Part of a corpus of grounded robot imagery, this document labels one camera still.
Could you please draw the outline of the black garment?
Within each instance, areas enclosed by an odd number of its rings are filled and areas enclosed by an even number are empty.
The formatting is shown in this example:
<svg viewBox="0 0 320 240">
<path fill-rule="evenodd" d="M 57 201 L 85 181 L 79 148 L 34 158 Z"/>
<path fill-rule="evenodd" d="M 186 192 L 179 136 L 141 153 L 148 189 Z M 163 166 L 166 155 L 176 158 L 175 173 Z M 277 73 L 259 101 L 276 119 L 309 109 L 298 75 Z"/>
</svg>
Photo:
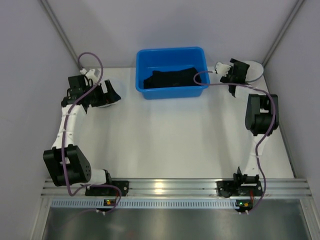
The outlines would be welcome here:
<svg viewBox="0 0 320 240">
<path fill-rule="evenodd" d="M 198 73 L 191 67 L 177 71 L 153 70 L 152 75 L 143 81 L 144 89 L 197 86 L 194 76 Z"/>
</svg>

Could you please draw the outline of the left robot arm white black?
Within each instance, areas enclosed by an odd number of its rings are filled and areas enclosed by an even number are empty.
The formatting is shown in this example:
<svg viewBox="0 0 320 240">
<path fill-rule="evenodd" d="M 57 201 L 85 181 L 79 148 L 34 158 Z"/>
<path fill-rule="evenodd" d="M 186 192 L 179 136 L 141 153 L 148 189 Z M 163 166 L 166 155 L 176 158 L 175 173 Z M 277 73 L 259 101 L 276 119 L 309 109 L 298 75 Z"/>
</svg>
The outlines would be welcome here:
<svg viewBox="0 0 320 240">
<path fill-rule="evenodd" d="M 86 196 L 125 196 L 128 181 L 112 180 L 106 169 L 94 169 L 79 146 L 84 118 L 89 108 L 108 107 L 121 100 L 110 80 L 94 81 L 92 76 L 68 78 L 69 88 L 61 101 L 61 122 L 52 147 L 43 152 L 43 161 L 53 184 L 66 187 L 71 196 L 79 192 L 71 186 L 79 184 Z"/>
</svg>

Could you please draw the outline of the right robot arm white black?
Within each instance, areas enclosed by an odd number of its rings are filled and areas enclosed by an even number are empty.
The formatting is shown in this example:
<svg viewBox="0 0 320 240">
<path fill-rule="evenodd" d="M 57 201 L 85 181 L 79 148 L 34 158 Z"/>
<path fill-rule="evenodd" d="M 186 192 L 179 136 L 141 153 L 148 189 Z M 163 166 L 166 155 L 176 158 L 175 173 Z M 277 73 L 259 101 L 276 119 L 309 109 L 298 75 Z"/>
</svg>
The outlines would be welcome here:
<svg viewBox="0 0 320 240">
<path fill-rule="evenodd" d="M 221 76 L 220 82 L 228 84 L 229 93 L 246 102 L 244 126 L 251 134 L 233 179 L 217 183 L 218 195 L 225 198 L 262 196 L 261 182 L 266 176 L 262 173 L 260 159 L 267 140 L 279 126 L 278 96 L 252 85 L 264 73 L 258 62 L 232 58 L 228 64 L 217 62 L 214 70 Z"/>
</svg>

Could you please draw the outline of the white mesh laundry bag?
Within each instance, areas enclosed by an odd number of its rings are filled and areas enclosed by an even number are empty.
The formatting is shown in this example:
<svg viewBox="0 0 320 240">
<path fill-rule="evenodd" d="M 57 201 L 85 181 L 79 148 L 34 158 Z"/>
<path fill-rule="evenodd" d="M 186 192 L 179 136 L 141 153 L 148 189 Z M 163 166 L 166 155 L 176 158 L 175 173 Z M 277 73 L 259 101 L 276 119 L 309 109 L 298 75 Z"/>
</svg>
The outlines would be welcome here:
<svg viewBox="0 0 320 240">
<path fill-rule="evenodd" d="M 245 60 L 244 63 L 249 65 L 245 81 L 249 84 L 258 81 L 264 74 L 264 67 L 262 64 L 252 60 Z"/>
<path fill-rule="evenodd" d="M 111 86 L 113 87 L 114 91 L 119 95 L 120 99 L 113 102 L 113 103 L 107 103 L 105 105 L 100 106 L 101 108 L 107 108 L 112 105 L 116 105 L 123 101 L 126 98 L 127 95 L 127 87 L 124 83 L 124 81 L 117 77 L 110 77 L 110 78 L 103 78 L 101 81 L 101 87 L 104 94 L 108 92 L 107 90 L 107 83 L 106 81 L 109 80 Z"/>
</svg>

